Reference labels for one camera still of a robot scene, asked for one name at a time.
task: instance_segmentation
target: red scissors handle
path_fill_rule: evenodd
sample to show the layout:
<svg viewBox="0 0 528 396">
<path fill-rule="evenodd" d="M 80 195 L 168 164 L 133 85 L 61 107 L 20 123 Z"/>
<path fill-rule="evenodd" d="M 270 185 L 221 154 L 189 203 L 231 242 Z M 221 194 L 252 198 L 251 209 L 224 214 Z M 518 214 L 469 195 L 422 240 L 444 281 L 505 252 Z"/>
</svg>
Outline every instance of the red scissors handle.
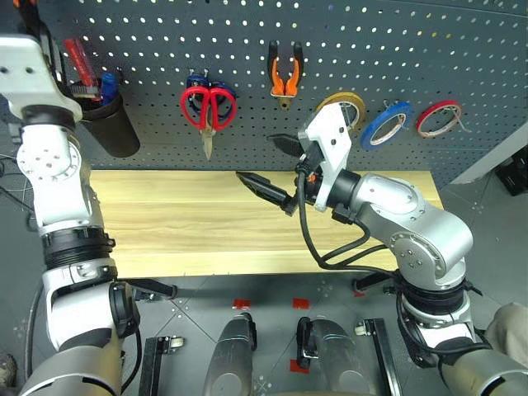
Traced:
<svg viewBox="0 0 528 396">
<path fill-rule="evenodd" d="M 211 110 L 213 111 L 213 129 L 217 132 L 231 124 L 231 121 L 233 121 L 233 118 L 237 114 L 237 100 L 235 97 L 231 94 L 230 91 L 224 88 L 211 88 L 209 90 L 210 92 L 210 104 L 211 104 Z M 218 114 L 218 100 L 217 97 L 226 97 L 227 100 L 231 103 L 231 112 L 229 113 L 229 117 L 224 121 L 220 122 L 219 114 Z"/>
<path fill-rule="evenodd" d="M 187 110 L 187 102 L 193 95 L 203 95 L 203 99 L 201 101 L 199 122 L 194 121 L 189 115 L 189 111 Z M 204 130 L 207 125 L 207 109 L 209 108 L 209 102 L 211 100 L 211 97 L 212 95 L 210 94 L 210 90 L 207 87 L 189 87 L 182 93 L 180 97 L 180 106 L 181 111 L 183 111 L 183 115 L 187 118 L 191 125 L 195 126 L 199 130 Z M 215 118 L 218 115 L 218 107 L 213 107 L 213 111 L 215 110 L 215 108 L 216 115 L 213 113 L 213 123 L 215 122 Z"/>
</svg>

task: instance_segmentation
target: red tape marker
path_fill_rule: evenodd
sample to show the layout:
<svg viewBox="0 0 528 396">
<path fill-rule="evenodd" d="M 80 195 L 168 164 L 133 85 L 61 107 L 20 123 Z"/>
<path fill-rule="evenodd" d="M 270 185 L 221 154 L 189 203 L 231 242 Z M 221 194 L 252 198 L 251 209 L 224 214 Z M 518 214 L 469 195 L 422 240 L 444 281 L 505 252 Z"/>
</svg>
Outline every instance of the red tape marker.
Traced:
<svg viewBox="0 0 528 396">
<path fill-rule="evenodd" d="M 303 369 L 299 367 L 296 359 L 290 359 L 290 371 L 292 373 L 310 374 L 310 369 Z"/>
<path fill-rule="evenodd" d="M 233 309 L 241 309 L 247 311 L 251 308 L 251 300 L 249 299 L 235 299 L 233 301 Z"/>
<path fill-rule="evenodd" d="M 309 299 L 293 299 L 292 305 L 294 309 L 310 309 Z"/>
</svg>

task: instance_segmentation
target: red tape roll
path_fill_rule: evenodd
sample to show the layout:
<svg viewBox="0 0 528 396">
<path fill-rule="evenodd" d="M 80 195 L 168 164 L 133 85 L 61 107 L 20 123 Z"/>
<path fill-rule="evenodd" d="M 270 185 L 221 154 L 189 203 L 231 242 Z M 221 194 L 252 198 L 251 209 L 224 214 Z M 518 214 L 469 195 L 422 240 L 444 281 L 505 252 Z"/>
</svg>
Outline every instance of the red tape roll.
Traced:
<svg viewBox="0 0 528 396">
<path fill-rule="evenodd" d="M 445 124 L 438 130 L 432 130 L 430 132 L 424 132 L 422 130 L 422 125 L 429 116 L 441 109 L 445 109 L 448 107 L 454 107 L 455 113 L 453 114 L 453 118 L 447 124 Z M 431 107 L 428 107 L 423 113 L 421 113 L 421 115 L 416 121 L 416 130 L 423 138 L 435 138 L 436 136 L 440 136 L 441 134 L 444 134 L 445 132 L 451 130 L 456 124 L 458 124 L 461 116 L 462 106 L 457 101 L 439 101 L 438 103 L 432 105 Z"/>
</svg>

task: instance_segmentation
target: wooden table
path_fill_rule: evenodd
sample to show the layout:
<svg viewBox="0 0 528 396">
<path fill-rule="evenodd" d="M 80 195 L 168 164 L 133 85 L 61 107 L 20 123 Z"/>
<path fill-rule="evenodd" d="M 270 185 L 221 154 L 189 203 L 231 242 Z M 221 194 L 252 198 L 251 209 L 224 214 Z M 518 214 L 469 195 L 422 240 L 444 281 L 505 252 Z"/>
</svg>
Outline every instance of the wooden table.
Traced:
<svg viewBox="0 0 528 396">
<path fill-rule="evenodd" d="M 429 172 L 376 172 L 417 186 L 441 207 Z M 293 194 L 292 172 L 259 172 Z M 253 195 L 234 172 L 94 171 L 91 184 L 101 201 L 106 231 L 120 277 L 277 274 L 321 270 L 299 227 L 278 207 Z M 359 238 L 361 231 L 308 208 L 318 250 L 328 252 Z M 354 254 L 378 244 L 371 239 Z M 388 250 L 357 264 L 394 269 Z"/>
</svg>

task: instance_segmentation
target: pegboard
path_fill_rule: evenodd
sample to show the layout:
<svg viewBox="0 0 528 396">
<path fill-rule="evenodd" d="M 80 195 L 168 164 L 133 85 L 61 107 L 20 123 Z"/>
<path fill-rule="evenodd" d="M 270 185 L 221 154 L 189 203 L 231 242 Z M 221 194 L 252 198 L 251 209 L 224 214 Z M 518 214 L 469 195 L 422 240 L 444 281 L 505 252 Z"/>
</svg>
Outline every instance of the pegboard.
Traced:
<svg viewBox="0 0 528 396">
<path fill-rule="evenodd" d="M 94 168 L 290 170 L 295 159 L 266 137 L 295 134 L 324 97 L 354 91 L 368 113 L 352 135 L 348 168 L 430 169 L 442 187 L 522 125 L 528 113 L 521 0 L 47 0 L 39 7 L 59 40 L 82 39 L 96 71 L 121 68 L 125 74 L 121 91 L 141 149 L 131 158 L 112 158 L 80 129 Z M 15 14 L 2 15 L 7 29 Z M 269 40 L 280 41 L 283 76 L 291 68 L 293 41 L 303 43 L 304 75 L 287 112 L 270 96 Z M 68 68 L 68 79 L 77 80 Z M 238 94 L 237 117 L 214 138 L 210 162 L 178 105 L 189 68 L 209 69 L 211 78 Z M 438 138 L 421 138 L 414 121 L 445 99 L 462 104 L 467 130 L 458 126 Z M 412 124 L 366 152 L 359 136 L 384 110 L 384 100 L 410 101 Z M 10 120 L 5 104 L 2 111 Z M 9 149 L 0 145 L 2 153 Z"/>
</svg>

